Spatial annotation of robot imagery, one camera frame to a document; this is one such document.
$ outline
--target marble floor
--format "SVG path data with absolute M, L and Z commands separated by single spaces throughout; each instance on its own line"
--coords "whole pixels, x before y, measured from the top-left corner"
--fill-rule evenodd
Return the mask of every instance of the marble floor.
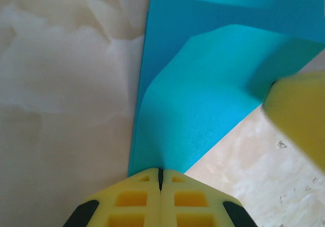
M 126 177 L 148 0 L 0 0 L 0 226 Z M 303 70 L 325 70 L 325 52 Z M 325 226 L 325 178 L 260 108 L 186 172 L 258 226 Z

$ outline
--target white marble surface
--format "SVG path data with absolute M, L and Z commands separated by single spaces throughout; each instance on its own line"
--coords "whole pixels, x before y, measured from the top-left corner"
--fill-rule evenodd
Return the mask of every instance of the white marble surface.
M 126 177 L 147 3 L 0 0 L 1 227 L 61 226 Z M 239 198 L 260 226 L 325 225 L 323 174 L 260 109 L 187 175 Z

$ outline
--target cyan foam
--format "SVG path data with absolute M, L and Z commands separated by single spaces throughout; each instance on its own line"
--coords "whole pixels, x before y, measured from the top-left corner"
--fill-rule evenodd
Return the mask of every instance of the cyan foam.
M 261 103 L 270 83 L 324 48 L 323 5 L 150 0 L 129 175 L 192 166 Z M 227 26 L 234 23 L 245 26 Z

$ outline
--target blue foam sheet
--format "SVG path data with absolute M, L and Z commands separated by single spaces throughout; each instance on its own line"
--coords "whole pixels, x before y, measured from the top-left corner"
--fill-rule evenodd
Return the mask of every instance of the blue foam sheet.
M 261 103 L 270 82 L 324 48 L 323 4 L 151 0 L 129 175 L 149 167 L 184 172 L 202 157 Z M 233 23 L 269 31 L 218 30 Z

